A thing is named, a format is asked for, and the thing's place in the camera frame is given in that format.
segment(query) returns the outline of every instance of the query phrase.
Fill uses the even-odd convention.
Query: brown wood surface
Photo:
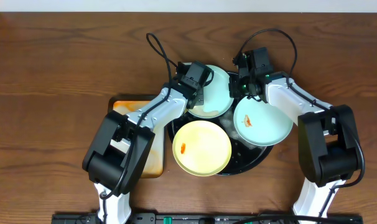
[[[99,207],[83,156],[117,93],[158,94],[165,63],[148,46],[154,32],[174,61],[233,70],[231,58],[254,31],[278,27],[295,40],[296,82],[355,112],[366,158],[363,181],[340,190],[331,213],[377,223],[377,14],[2,13],[0,15],[0,223],[50,223],[55,212]],[[289,42],[263,34],[288,70]],[[184,172],[167,145],[164,173],[140,180],[134,208],[158,212],[288,211],[304,176],[297,130],[255,169],[232,177]]]

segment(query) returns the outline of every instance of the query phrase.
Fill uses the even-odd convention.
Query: round black tray
[[[234,100],[231,106],[233,108],[233,112],[237,103],[238,103],[237,100]],[[171,121],[167,125],[167,130],[168,130],[170,141],[173,142],[175,133],[177,133],[177,131],[182,126],[192,121],[201,121],[201,120],[212,122],[218,125],[219,127],[221,127],[224,131],[226,131],[223,125],[221,125],[219,117],[211,118],[211,119],[203,119],[203,118],[195,117],[194,115],[187,112],[180,118],[177,118]],[[227,166],[217,175],[235,175],[235,174],[246,172],[254,168],[255,166],[257,166],[260,162],[262,162],[263,159],[268,156],[271,149],[273,148],[273,146],[268,146],[266,148],[255,147],[253,149],[249,149],[242,142],[240,142],[239,140],[235,140],[233,138],[230,138],[230,142],[231,142],[230,161],[227,164]]]

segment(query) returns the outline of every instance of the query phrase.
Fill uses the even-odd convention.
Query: wire
[[[306,100],[306,101],[308,101],[309,103],[311,103],[312,106],[317,106],[317,107],[319,107],[320,109],[323,109],[324,111],[330,111],[331,113],[333,113],[333,115],[334,115],[334,117],[335,117],[335,120],[340,122],[340,124],[342,125],[342,127],[343,127],[346,131],[349,132],[350,136],[351,136],[351,137],[353,138],[353,140],[355,141],[355,143],[356,143],[356,151],[357,151],[358,156],[360,157],[359,159],[360,159],[360,166],[361,166],[361,167],[360,167],[360,174],[359,174],[359,176],[357,177],[356,180],[354,180],[354,181],[351,182],[351,183],[348,183],[348,184],[342,184],[342,185],[336,185],[336,186],[331,187],[330,192],[329,192],[329,194],[328,194],[328,196],[327,196],[327,199],[325,200],[325,202],[324,202],[324,204],[323,204],[323,207],[322,207],[322,209],[321,209],[321,211],[320,211],[320,213],[319,213],[319,217],[321,217],[322,214],[324,213],[325,209],[327,208],[327,205],[328,205],[328,203],[329,203],[329,201],[330,201],[330,199],[331,199],[331,197],[332,197],[332,194],[335,193],[335,190],[336,190],[336,189],[354,186],[354,185],[360,183],[360,181],[363,179],[363,177],[364,177],[364,173],[365,173],[365,160],[364,160],[363,150],[361,149],[360,141],[357,139],[355,133],[353,132],[353,130],[350,129],[350,127],[349,127],[344,121],[340,120],[339,117],[338,117],[338,116],[337,116],[332,110],[330,110],[329,108],[326,108],[326,107],[320,105],[319,103],[317,103],[317,99],[313,99],[313,100],[312,100],[312,99],[308,98],[307,96],[303,95],[301,92],[297,91],[297,90],[292,86],[293,83],[290,83],[290,82],[289,82],[289,79],[290,79],[290,77],[292,76],[292,71],[293,71],[293,69],[294,69],[294,67],[295,67],[295,64],[296,64],[296,61],[297,61],[297,49],[296,49],[296,45],[295,45],[294,40],[293,40],[293,39],[292,39],[287,33],[285,33],[285,32],[282,31],[282,30],[279,30],[279,29],[264,29],[264,30],[261,30],[261,31],[258,31],[258,32],[256,32],[256,33],[252,34],[252,35],[251,35],[251,36],[250,36],[250,37],[244,42],[243,46],[240,48],[240,51],[238,52],[238,54],[237,54],[235,60],[238,60],[239,57],[242,57],[242,51],[243,51],[245,45],[246,45],[246,44],[247,44],[247,43],[248,43],[248,42],[249,42],[254,36],[256,36],[256,35],[258,35],[258,34],[261,34],[261,33],[263,33],[263,32],[268,32],[268,31],[274,31],[274,32],[278,32],[278,33],[280,33],[280,34],[283,34],[284,36],[286,36],[286,37],[289,39],[289,41],[290,41],[291,44],[292,44],[292,47],[294,48],[294,62],[292,63],[291,70],[289,71],[288,76],[286,77],[286,82],[287,82],[287,86],[288,86],[288,88],[290,88],[294,93],[296,93],[297,95],[299,95],[300,97],[302,97],[304,100]],[[255,99],[253,95],[249,95],[248,98],[253,98],[253,99]]]
[[[161,49],[162,51],[162,54],[154,47],[154,45],[151,43],[150,39],[149,39],[149,36],[151,36],[152,38],[154,38],[154,40],[156,40],[159,48]],[[105,215],[104,215],[104,220],[103,220],[103,223],[106,222],[106,217],[107,217],[107,214],[106,214],[106,202],[105,200],[109,199],[112,195],[114,195],[118,190],[119,190],[119,187],[121,186],[123,180],[125,179],[126,177],[126,174],[128,173],[128,167],[129,167],[129,163],[131,161],[131,158],[132,158],[132,153],[133,153],[133,146],[134,146],[134,143],[136,142],[136,139],[137,139],[137,131],[140,127],[140,124],[142,122],[142,120],[147,116],[148,113],[150,113],[154,108],[157,108],[159,105],[161,105],[163,102],[165,102],[166,100],[168,100],[169,98],[169,95],[170,95],[170,90],[171,90],[171,86],[172,86],[172,72],[170,70],[170,65],[169,65],[169,62],[172,64],[172,65],[175,65],[176,64],[174,62],[172,62],[171,60],[169,60],[166,56],[166,53],[165,53],[165,50],[164,48],[162,47],[162,44],[159,42],[158,38],[153,34],[153,33],[147,33],[146,34],[146,39],[148,41],[148,43],[150,44],[150,46],[159,54],[161,55],[164,59],[165,59],[165,62],[166,62],[166,66],[167,66],[167,69],[168,69],[168,77],[169,77],[169,86],[168,86],[168,92],[166,94],[166,96],[160,100],[160,102],[154,104],[152,107],[150,107],[148,110],[146,110],[145,112],[143,112],[141,115],[140,115],[140,118],[139,120],[137,121],[136,123],[136,127],[134,129],[134,136],[131,140],[131,145],[129,146],[129,149],[128,149],[128,153],[126,154],[126,162],[125,162],[125,169],[123,170],[121,176],[119,177],[118,179],[118,182],[115,186],[115,188],[109,193],[109,194],[103,194],[105,192],[102,192],[99,197],[100,199],[103,200],[103,210],[105,212]]]
[[[252,218],[246,218],[233,224],[245,224],[249,222],[257,222],[264,220],[289,220],[289,221],[310,221],[310,222],[322,222],[322,223],[331,223],[331,224],[354,224],[356,222],[351,221],[340,221],[332,218],[320,218],[320,217],[310,217],[305,215],[265,215],[265,216],[256,216]]]

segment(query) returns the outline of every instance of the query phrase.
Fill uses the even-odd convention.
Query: white wall
[[[377,0],[0,0],[0,12],[377,12]]]

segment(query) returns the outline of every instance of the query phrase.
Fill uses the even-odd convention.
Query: wooden tabletop
[[[117,93],[158,94],[165,62],[148,46],[155,33],[173,61],[234,70],[243,41],[278,27],[292,36],[295,81],[356,118],[366,158],[363,181],[339,190],[330,213],[377,223],[377,14],[1,13],[0,223],[50,223],[55,212],[99,207],[83,156]],[[268,47],[277,70],[293,51],[281,35],[262,34],[246,49]],[[257,167],[231,177],[195,177],[174,161],[142,179],[131,206],[160,213],[289,211],[304,181],[297,128]]]

